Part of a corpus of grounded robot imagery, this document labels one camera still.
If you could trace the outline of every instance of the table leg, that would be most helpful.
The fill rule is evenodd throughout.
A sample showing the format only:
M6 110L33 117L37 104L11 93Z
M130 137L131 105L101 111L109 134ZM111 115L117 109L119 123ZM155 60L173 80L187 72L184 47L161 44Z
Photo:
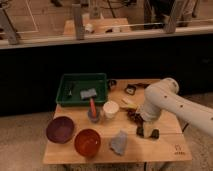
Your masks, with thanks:
M65 171L71 171L69 164L62 164Z
M159 168L159 171L164 171L166 170L170 164L172 164L172 162L165 162L160 168Z

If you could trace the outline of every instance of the wooden furniture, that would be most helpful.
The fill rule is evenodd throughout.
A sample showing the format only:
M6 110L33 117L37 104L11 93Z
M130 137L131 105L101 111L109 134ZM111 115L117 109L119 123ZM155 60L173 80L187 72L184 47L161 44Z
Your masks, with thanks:
M109 92L108 99L116 101L120 106L125 105L122 98L128 97L140 105L144 101L144 89L137 88L134 96L124 92L127 84L153 83L156 79L118 80L116 89ZM94 124L87 118L88 107L61 107L57 105L54 117L68 116L75 123L73 138L66 144L47 142L43 163L45 164L74 164L74 163L121 163L121 162L163 162L191 160L179 122L175 115L163 111L155 126L160 131L158 140L143 139L136 135L136 124L130 121L125 111L120 110L114 119L104 117ZM91 159L80 156L74 148L77 133L85 128L99 132L102 144L98 154ZM123 156L116 155L109 149L109 142L120 130L128 134L127 146Z
M130 32L129 23L126 18L106 18L106 19L83 19L83 25L92 24L94 26L94 34L104 34L106 30L113 26L121 26L122 32ZM64 27L63 35L75 35L75 28L73 20L67 20Z

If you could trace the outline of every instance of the floor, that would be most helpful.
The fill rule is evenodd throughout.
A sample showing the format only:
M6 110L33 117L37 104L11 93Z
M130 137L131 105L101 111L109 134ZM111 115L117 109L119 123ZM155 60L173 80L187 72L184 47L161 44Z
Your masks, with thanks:
M213 93L194 94L185 98L212 107ZM42 164L46 146L45 129L54 112L0 117L1 171L63 171L58 165ZM186 124L180 120L182 127ZM184 132L192 153L192 161L148 163L147 171L213 171L213 139L189 125ZM143 163L72 165L72 171L142 171Z
M39 38L60 36L63 34L65 21L72 19L72 0L59 0L62 7L55 7L50 0L9 0L5 6L13 26L21 38ZM111 1L115 17L127 18L132 30L143 29L144 0L136 4L124 6L125 0ZM104 18L113 18L106 0L99 1ZM193 18L189 26L213 25L213 0L201 0L197 18ZM88 15L88 8L82 8L82 14Z

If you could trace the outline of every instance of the wall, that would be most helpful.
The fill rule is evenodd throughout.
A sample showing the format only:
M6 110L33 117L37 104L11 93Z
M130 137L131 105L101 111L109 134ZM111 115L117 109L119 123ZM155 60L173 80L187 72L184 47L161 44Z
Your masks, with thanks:
M0 114L53 110L63 73L173 77L180 94L213 91L213 34L0 50Z

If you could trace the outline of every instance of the gray sponge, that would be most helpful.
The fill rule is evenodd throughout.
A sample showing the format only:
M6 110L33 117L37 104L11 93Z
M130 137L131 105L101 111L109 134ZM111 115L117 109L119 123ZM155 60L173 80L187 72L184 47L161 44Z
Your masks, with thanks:
M119 155L124 155L127 144L127 133L120 131L115 137L110 141L110 148Z

